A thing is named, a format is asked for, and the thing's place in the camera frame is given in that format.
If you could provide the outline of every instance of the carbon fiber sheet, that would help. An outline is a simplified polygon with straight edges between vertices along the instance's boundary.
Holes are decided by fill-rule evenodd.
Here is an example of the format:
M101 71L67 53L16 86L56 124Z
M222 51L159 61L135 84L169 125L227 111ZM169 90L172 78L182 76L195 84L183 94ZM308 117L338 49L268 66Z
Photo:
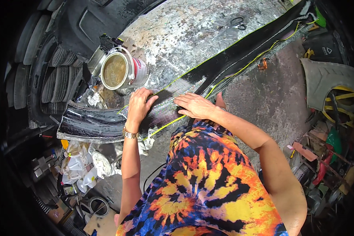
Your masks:
M181 107L175 97L193 92L208 97L215 87L243 71L255 59L269 51L277 42L292 36L301 21L307 22L313 16L312 2L303 0L278 19L250 33L235 44L180 76L160 92L139 129L142 138L150 137L159 130L179 120ZM127 118L128 106L118 114Z

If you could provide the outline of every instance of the tie-dye shirt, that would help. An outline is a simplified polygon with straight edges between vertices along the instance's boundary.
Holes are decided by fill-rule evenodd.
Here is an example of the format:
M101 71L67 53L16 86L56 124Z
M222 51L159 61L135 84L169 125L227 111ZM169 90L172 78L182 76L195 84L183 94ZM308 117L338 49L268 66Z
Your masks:
M287 235L233 135L210 120L172 134L166 166L116 235Z

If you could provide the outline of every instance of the cable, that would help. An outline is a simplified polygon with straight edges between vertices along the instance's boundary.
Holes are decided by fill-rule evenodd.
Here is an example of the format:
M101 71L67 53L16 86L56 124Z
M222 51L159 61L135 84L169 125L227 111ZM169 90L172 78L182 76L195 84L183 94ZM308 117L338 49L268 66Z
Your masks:
M153 175L158 169L160 169L160 167L162 167L163 165L166 165L165 163L163 163L161 166L159 166L157 169L154 170L154 172L152 172L147 178L146 180L144 181L144 184L143 184L143 193L145 192L145 187L146 187L146 182L147 180L149 179L149 177L151 177L151 175Z

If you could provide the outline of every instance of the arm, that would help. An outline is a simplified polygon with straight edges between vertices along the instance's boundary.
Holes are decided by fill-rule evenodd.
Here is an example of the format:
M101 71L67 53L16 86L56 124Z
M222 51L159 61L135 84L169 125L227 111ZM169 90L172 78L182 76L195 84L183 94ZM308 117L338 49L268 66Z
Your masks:
M278 144L257 126L223 111L196 94L179 96L174 101L186 110L180 114L210 119L230 130L260 155L265 188L290 235L297 235L307 216L307 202L302 186L293 175Z
M127 132L137 133L139 131L140 123L158 98L158 96L153 96L146 102L151 94L152 91L146 88L141 88L131 94L125 125ZM118 224L122 223L141 197L138 140L125 137L122 154L122 199Z

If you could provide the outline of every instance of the green cloth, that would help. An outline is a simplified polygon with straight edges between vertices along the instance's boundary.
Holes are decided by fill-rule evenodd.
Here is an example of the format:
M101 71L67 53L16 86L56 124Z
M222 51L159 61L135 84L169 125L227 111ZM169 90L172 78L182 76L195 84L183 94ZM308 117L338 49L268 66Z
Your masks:
M334 127L331 128L331 130L328 134L328 138L326 139L326 143L332 145L333 148L335 149L336 153L341 154L342 146L341 146L340 135L338 134L337 130ZM338 156L333 154L330 164L335 162L337 160L337 158L338 158Z
M317 7L315 7L316 9L316 16L318 18L318 20L316 21L316 23L321 26L324 27L326 26L326 19L321 15L319 9Z

